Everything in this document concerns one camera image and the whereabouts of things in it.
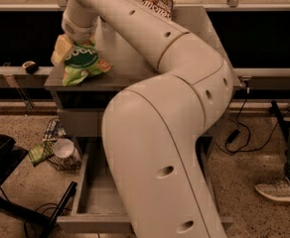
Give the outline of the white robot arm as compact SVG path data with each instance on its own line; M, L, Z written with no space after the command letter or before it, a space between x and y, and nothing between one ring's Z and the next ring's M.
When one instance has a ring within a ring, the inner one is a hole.
M98 18L157 72L115 95L102 118L105 156L137 238L226 238L196 141L230 103L230 65L135 0L68 0L62 28L82 42Z

